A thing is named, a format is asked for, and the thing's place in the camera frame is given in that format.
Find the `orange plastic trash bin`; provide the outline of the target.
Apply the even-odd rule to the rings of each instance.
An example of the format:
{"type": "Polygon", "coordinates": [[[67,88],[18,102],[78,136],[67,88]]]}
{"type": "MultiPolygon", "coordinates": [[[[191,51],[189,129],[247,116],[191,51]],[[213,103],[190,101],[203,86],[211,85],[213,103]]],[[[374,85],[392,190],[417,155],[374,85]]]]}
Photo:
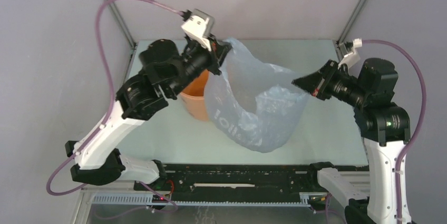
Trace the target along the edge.
{"type": "Polygon", "coordinates": [[[199,121],[209,120],[204,98],[208,76],[209,72],[205,70],[180,93],[188,113],[199,121]]]}

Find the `light blue plastic trash bag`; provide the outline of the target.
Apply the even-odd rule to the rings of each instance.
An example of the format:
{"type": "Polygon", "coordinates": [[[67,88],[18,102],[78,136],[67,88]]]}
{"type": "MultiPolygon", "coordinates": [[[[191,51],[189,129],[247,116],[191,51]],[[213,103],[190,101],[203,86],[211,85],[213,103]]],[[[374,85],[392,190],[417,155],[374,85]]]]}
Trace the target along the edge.
{"type": "Polygon", "coordinates": [[[232,49],[204,90],[208,118],[236,144],[272,152],[294,133],[309,95],[292,84],[298,73],[262,62],[235,38],[225,41],[232,49]]]}

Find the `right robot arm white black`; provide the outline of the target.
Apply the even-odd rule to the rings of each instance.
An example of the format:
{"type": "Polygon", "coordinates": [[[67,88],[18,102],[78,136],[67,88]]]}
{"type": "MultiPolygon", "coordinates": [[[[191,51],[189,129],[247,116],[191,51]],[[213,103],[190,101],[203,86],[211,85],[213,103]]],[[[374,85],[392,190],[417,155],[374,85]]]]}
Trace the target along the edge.
{"type": "Polygon", "coordinates": [[[330,60],[317,72],[292,81],[319,100],[337,98],[354,109],[368,159],[369,193],[344,181],[331,167],[306,178],[311,190],[326,189],[344,207],[347,223],[412,222],[406,206],[405,165],[399,158],[410,141],[410,117],[392,101],[398,77],[390,61],[369,58],[358,77],[330,60]]]}

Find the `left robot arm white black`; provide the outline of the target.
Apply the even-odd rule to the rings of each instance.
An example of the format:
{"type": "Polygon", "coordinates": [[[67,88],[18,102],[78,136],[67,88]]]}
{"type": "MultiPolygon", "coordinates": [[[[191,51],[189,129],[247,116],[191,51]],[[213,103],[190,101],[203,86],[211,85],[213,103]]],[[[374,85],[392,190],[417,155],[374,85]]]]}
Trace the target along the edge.
{"type": "Polygon", "coordinates": [[[166,172],[159,160],[128,157],[118,144],[135,128],[168,106],[200,74],[219,75],[231,44],[212,39],[210,48],[187,40],[182,52],[171,40],[156,40],[139,54],[141,70],[117,91],[112,108],[96,129],[81,141],[68,141],[65,149],[74,157],[72,180],[103,186],[118,180],[145,183],[153,190],[166,186],[166,172]]]}

